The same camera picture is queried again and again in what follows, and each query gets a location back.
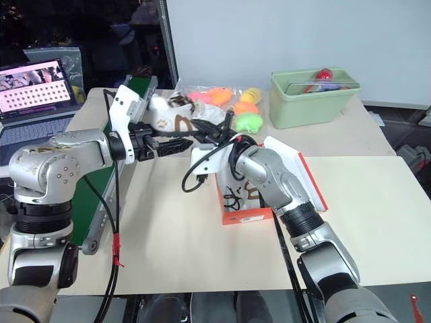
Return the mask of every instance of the white shoe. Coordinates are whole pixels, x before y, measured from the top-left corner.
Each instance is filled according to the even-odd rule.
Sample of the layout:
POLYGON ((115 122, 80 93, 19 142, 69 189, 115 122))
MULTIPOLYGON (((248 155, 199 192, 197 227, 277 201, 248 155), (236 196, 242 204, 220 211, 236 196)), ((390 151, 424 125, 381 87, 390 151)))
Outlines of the white shoe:
POLYGON ((201 100, 193 103, 187 99, 179 92, 173 93, 168 100, 154 94, 150 100, 151 127, 161 135, 185 137, 197 132, 191 122, 193 119, 206 120, 213 124, 223 122, 225 112, 218 106, 204 104, 201 100))

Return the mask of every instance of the green plastic basket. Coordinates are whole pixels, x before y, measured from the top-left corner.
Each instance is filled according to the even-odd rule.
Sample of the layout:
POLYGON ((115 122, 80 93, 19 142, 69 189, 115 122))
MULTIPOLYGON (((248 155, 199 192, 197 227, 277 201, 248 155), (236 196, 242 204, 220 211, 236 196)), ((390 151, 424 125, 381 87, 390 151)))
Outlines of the green plastic basket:
POLYGON ((332 121, 343 110, 350 98, 360 91, 343 69, 330 67, 333 80, 356 84, 349 89, 303 94, 307 82, 316 77, 320 69, 280 71, 271 74, 269 118, 277 129, 304 126, 332 121))

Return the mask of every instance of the white panel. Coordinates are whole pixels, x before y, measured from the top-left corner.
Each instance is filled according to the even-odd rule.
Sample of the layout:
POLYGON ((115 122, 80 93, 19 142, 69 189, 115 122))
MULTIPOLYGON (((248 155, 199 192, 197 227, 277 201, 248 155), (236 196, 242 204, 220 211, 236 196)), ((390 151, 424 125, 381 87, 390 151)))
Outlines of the white panel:
POLYGON ((272 71, 340 66, 363 100, 431 103, 429 0, 167 0, 187 83, 270 88, 272 71))

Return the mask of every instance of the white table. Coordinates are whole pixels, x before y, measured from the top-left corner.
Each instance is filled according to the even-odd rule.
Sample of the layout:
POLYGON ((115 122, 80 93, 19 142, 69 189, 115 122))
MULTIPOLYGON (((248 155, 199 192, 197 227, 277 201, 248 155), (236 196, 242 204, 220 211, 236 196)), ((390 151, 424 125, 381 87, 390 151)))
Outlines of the white table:
MULTIPOLYGON (((101 91, 93 89, 69 130, 103 127, 101 99, 101 91), (99 98, 91 104, 93 94, 99 98)), ((323 218, 355 258, 363 285, 431 280, 431 261, 424 256, 430 254, 431 202, 401 158, 306 160, 329 206, 323 218), (412 265, 417 258, 421 265, 412 265)), ((116 293, 291 289, 272 220, 223 226, 212 177, 196 192, 181 191, 188 166, 188 158, 169 157, 124 169, 121 261, 126 267, 116 293)), ((108 230, 102 241, 95 256, 79 255, 77 281, 61 293, 104 292, 111 261, 108 230)), ((0 256, 0 287, 7 284, 8 248, 6 243, 0 256)), ((293 248, 290 252, 295 258, 293 248)))
POLYGON ((269 119, 269 96, 264 97, 267 135, 295 147, 305 156, 396 156, 383 132, 359 97, 354 95, 331 122, 276 129, 269 119))

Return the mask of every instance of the laptop screen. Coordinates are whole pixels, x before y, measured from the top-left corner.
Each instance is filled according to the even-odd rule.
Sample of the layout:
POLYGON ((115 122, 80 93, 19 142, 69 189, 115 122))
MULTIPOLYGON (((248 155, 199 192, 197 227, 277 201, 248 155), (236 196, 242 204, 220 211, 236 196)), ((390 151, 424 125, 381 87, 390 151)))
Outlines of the laptop screen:
POLYGON ((0 70, 0 120, 77 106, 60 60, 0 70))

